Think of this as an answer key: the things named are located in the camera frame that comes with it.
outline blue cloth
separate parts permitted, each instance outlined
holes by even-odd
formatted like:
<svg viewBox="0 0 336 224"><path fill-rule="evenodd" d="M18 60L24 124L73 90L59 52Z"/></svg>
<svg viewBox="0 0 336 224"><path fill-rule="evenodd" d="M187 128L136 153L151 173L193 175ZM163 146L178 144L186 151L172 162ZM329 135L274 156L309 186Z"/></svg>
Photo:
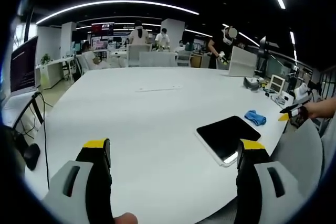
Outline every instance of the blue cloth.
<svg viewBox="0 0 336 224"><path fill-rule="evenodd" d="M266 123L266 117L258 115L255 110L247 111L245 118L252 121L256 126L264 125Z"/></svg>

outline potted plant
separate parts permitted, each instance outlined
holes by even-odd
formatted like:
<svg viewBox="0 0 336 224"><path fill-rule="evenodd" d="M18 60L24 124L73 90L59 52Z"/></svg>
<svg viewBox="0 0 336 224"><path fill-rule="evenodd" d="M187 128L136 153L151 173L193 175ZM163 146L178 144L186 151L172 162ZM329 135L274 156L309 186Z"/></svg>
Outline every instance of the potted plant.
<svg viewBox="0 0 336 224"><path fill-rule="evenodd" d="M43 55L42 59L41 59L41 64L42 65L45 65L47 64L48 62L50 62L50 56L49 54L45 54Z"/></svg>

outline black ceiling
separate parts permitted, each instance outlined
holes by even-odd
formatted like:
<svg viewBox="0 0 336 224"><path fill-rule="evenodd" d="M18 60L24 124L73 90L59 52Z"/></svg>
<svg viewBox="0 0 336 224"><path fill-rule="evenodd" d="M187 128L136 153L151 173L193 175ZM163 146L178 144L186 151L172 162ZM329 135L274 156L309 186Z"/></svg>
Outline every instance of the black ceiling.
<svg viewBox="0 0 336 224"><path fill-rule="evenodd" d="M31 0L34 5L33 22L74 5L103 0ZM298 60L319 69L335 64L328 47L333 43L331 7L334 0L284 0L282 10L276 0L143 0L179 6L198 12L193 15L171 8L143 4L105 4L84 7L51 18L41 25L61 25L87 19L111 16L142 16L174 18L186 23L188 29L212 34L222 23L234 25L239 31L255 41L263 36L276 42L283 54L292 56L293 47L289 30L296 36ZM97 22L134 22L137 18L107 18L82 22L90 25ZM143 23L160 24L157 19L141 18Z"/></svg>

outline finger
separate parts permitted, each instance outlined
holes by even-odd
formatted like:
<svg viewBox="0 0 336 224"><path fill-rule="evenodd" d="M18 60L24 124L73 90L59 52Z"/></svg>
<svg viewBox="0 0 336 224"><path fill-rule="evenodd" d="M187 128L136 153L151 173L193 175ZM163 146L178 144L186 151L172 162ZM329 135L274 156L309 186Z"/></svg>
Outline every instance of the finger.
<svg viewBox="0 0 336 224"><path fill-rule="evenodd" d="M127 212L122 216L116 217L114 219L115 224L138 224L138 219L134 214Z"/></svg>

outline small display device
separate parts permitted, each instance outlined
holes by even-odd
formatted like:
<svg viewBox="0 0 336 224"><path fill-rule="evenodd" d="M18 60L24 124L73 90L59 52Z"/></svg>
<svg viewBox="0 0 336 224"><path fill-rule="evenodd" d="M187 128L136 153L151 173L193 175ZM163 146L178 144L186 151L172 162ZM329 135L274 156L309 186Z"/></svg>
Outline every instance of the small display device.
<svg viewBox="0 0 336 224"><path fill-rule="evenodd" d="M272 75L269 89L275 91L277 94L281 94L285 85L285 79L276 75Z"/></svg>
<svg viewBox="0 0 336 224"><path fill-rule="evenodd" d="M261 137L259 132L238 116L199 127L197 133L225 165L237 158L240 139L258 141Z"/></svg>

